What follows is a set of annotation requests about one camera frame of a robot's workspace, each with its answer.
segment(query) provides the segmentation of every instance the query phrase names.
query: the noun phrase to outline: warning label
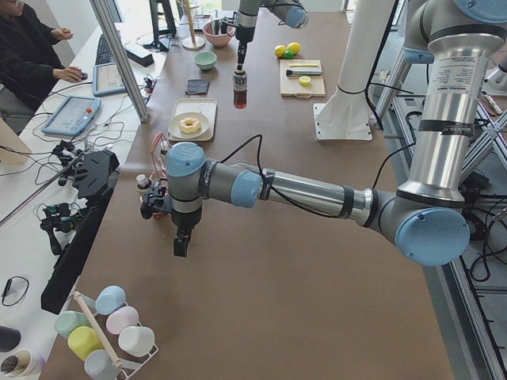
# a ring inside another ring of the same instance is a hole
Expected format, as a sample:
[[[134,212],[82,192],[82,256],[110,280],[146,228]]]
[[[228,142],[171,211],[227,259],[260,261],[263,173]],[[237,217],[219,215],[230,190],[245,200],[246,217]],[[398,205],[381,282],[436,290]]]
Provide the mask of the warning label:
[[[435,62],[428,95],[469,94],[477,65],[478,57],[452,57]]]

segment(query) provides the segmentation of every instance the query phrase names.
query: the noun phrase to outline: white table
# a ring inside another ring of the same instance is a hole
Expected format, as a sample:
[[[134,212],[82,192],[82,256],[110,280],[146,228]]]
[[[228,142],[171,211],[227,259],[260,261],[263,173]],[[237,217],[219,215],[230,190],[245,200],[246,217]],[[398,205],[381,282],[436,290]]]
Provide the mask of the white table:
[[[139,35],[139,31],[136,31],[135,28],[122,24],[117,26],[121,31],[123,43],[129,41],[129,36],[133,32]],[[72,66],[81,67],[83,71],[89,74],[90,77],[85,82],[91,82],[97,42],[100,35],[101,30],[98,28],[71,64]],[[143,84],[143,78],[146,75],[150,74],[153,78],[157,78],[162,70],[166,55],[164,53],[153,53],[153,55],[154,65],[149,67],[142,67],[133,61],[129,61],[140,85]],[[69,85],[70,83],[59,81],[53,91],[59,91]],[[61,94],[91,97],[92,87],[91,85],[79,85],[66,89]],[[41,105],[37,113],[54,112],[63,100],[64,98],[59,95],[52,95]],[[107,127],[100,126],[93,132],[93,135],[101,133],[100,135],[90,136],[90,141],[96,141],[97,145],[111,144],[109,149],[116,154],[120,165],[125,163],[135,133],[140,125],[135,109],[128,107],[131,104],[126,93],[103,97],[101,109],[94,120],[96,124],[102,124],[119,109],[124,109],[124,111],[114,116],[112,121],[115,123],[111,123]],[[46,119],[47,116],[34,117],[21,133],[21,139],[30,147],[33,153],[51,152],[60,140],[59,136],[45,135],[40,130],[41,124]],[[104,146],[97,146],[97,148],[104,149]],[[79,143],[78,147],[83,148],[84,143]],[[33,157],[37,159],[47,156],[48,154]],[[53,156],[51,161],[57,162],[58,160]],[[22,166],[1,164],[0,174],[24,170],[31,164],[32,160],[28,160]],[[3,219],[4,216],[38,189],[39,186],[35,185],[34,178],[39,167],[35,164],[26,172],[0,177],[0,199],[2,200],[0,202],[0,219]],[[54,174],[55,171],[42,168],[40,181],[46,180]],[[34,210],[37,205],[42,203],[47,205],[62,202],[72,203],[75,201],[76,195],[77,190],[72,187],[70,181],[63,187],[59,187],[56,182],[53,182],[4,226],[0,227],[0,242],[2,245],[0,291],[3,290],[7,279],[11,276],[24,276],[30,281],[28,293],[19,304],[11,307],[0,306],[0,325],[21,331],[21,342],[16,349],[27,348],[45,358],[49,356],[55,341],[56,333],[53,325],[57,316],[40,308],[40,295],[51,277],[57,257],[51,253],[48,236],[39,227],[40,221],[34,215]],[[44,217],[42,210],[40,210],[39,215],[41,218]],[[72,238],[71,234],[55,233],[55,235],[62,246]],[[12,352],[0,353],[0,362],[11,354]],[[32,380],[38,377],[38,375],[33,375],[26,378]],[[0,379],[4,378],[7,377],[0,373]]]

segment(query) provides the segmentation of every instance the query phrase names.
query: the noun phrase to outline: plate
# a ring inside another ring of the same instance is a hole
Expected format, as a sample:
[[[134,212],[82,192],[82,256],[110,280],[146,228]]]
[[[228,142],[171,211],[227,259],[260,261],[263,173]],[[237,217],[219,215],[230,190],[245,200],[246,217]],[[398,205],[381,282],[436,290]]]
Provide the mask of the plate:
[[[195,131],[193,133],[183,133],[180,130],[180,121],[182,121],[186,117],[193,117],[194,119],[199,120],[200,122],[200,130]],[[180,113],[173,117],[173,119],[169,122],[169,133],[170,135],[177,137],[179,139],[194,139],[196,137],[201,136],[209,129],[209,120],[202,113],[198,112],[184,112]]]

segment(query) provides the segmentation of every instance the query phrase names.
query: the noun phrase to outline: tablet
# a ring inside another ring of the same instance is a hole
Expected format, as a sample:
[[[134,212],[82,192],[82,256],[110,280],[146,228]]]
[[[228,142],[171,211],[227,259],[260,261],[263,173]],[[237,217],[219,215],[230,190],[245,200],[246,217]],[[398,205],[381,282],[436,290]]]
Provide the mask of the tablet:
[[[93,67],[92,93],[95,97],[104,97],[126,91],[124,81],[116,63],[103,63]]]
[[[53,135],[77,136],[93,120],[101,107],[96,97],[68,97],[42,127]]]

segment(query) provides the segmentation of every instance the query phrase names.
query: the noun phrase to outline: brown table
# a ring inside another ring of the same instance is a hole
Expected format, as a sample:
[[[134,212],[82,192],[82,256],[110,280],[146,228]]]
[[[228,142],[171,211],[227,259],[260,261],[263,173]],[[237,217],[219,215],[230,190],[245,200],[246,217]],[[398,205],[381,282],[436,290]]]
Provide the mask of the brown table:
[[[276,24],[261,12],[242,111],[232,106],[237,41],[215,50],[219,61],[209,73],[193,65],[194,52],[173,45],[78,289],[90,296],[111,284],[126,290],[160,347],[142,379],[453,378],[421,268],[378,234],[283,204],[259,201],[245,210],[208,200],[184,259],[173,256],[169,218],[141,218],[135,176],[151,172],[151,139],[166,131],[189,78],[209,79],[208,96],[218,99],[215,137],[202,144],[207,156],[221,159],[262,133],[264,167],[372,185],[387,155],[380,133],[371,142],[318,141],[318,101],[279,93],[273,47],[295,40],[300,58],[322,60],[328,97],[334,93],[349,34],[345,15],[313,13],[299,31]],[[248,146],[236,159],[254,162],[255,151]],[[379,188],[395,187],[386,168]],[[87,377],[59,337],[40,378]]]

